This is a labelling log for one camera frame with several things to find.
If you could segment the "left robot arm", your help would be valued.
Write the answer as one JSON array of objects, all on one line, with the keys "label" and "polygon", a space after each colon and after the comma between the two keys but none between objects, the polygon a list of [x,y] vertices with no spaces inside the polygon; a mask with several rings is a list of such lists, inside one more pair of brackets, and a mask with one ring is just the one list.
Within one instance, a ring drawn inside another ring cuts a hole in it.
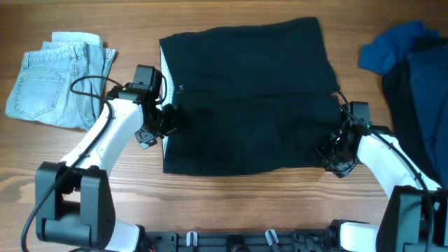
[{"label": "left robot arm", "polygon": [[36,206],[22,231],[23,251],[31,225],[42,242],[78,251],[156,250],[143,226],[116,218],[109,176],[132,137],[145,150],[177,129],[176,109],[166,97],[167,79],[145,65],[137,66],[132,82],[116,83],[102,97],[105,108],[77,147],[36,171]]}]

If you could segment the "black shorts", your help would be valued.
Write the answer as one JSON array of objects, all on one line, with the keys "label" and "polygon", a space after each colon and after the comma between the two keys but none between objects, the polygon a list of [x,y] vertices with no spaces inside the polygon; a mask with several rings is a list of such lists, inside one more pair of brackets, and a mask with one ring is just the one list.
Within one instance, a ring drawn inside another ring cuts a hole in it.
[{"label": "black shorts", "polygon": [[340,130],[340,89],[319,20],[217,27],[160,40],[178,129],[163,171],[238,176],[317,167]]}]

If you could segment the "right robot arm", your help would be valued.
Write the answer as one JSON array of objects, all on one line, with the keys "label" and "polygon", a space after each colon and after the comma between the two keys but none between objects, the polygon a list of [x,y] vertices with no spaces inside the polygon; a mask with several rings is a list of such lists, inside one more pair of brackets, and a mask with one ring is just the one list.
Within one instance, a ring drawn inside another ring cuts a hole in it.
[{"label": "right robot arm", "polygon": [[388,197],[379,225],[334,220],[323,245],[339,251],[446,251],[447,190],[425,175],[400,147],[387,127],[372,126],[340,106],[342,125],[316,154],[325,170],[338,178],[365,165]]}]

